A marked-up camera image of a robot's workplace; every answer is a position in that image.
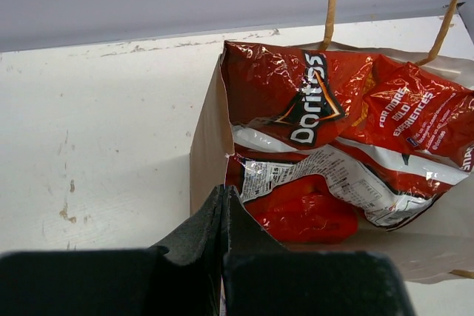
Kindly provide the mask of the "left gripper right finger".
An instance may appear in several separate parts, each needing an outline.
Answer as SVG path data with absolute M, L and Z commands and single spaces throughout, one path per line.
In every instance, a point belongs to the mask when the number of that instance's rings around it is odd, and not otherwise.
M 247 212 L 234 186 L 222 198 L 227 315 L 414 315 L 391 260 L 373 252 L 291 252 Z

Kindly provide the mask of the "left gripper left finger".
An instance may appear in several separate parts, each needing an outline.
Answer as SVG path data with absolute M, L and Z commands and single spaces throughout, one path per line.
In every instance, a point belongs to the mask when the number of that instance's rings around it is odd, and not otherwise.
M 145 249 L 4 253 L 1 314 L 217 315 L 224 193 Z

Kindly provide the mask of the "red candy bag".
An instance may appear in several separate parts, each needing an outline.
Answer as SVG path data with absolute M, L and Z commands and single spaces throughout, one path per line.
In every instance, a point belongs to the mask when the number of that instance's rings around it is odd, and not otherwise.
M 358 231 L 353 206 L 332 196 L 320 175 L 285 183 L 244 205 L 280 242 L 334 244 Z

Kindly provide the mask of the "brown paper bag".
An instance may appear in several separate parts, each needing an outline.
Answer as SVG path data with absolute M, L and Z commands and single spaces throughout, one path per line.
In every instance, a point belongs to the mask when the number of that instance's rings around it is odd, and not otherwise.
M 420 61 L 429 70 L 459 84 L 473 83 L 473 61 L 440 56 L 458 0 L 450 0 L 438 34 L 428 53 L 378 48 L 377 53 L 398 60 Z M 228 158 L 234 153 L 227 94 L 221 71 L 216 67 L 198 119 L 190 150 L 190 211 L 197 212 L 212 188 L 225 179 Z M 400 232 L 363 229 L 339 245 L 289 243 L 282 245 L 254 219 L 257 235 L 283 252 L 382 252 L 400 269 L 405 280 L 436 283 L 450 278 L 468 278 L 473 271 L 473 178 L 460 183 L 433 215 L 420 217 Z

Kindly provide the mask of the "red Doritos chip bag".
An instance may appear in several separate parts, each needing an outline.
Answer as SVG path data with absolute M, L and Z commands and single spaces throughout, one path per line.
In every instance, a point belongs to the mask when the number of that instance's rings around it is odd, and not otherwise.
M 378 53 L 229 41 L 220 66 L 241 201 L 320 175 L 382 229 L 427 211 L 473 170 L 473 91 Z

